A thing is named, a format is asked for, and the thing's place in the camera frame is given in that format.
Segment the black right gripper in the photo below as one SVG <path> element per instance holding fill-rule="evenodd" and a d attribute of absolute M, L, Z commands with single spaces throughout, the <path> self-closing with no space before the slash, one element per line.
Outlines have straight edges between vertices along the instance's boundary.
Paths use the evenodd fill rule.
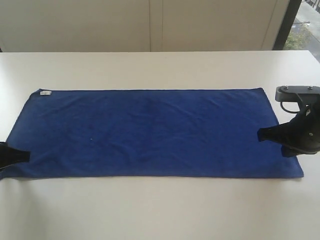
<path fill-rule="evenodd" d="M 259 142 L 271 141 L 283 145 L 283 157 L 296 157 L 298 152 L 313 155 L 320 151 L 320 103 L 300 111 L 290 122 L 260 128 Z"/>

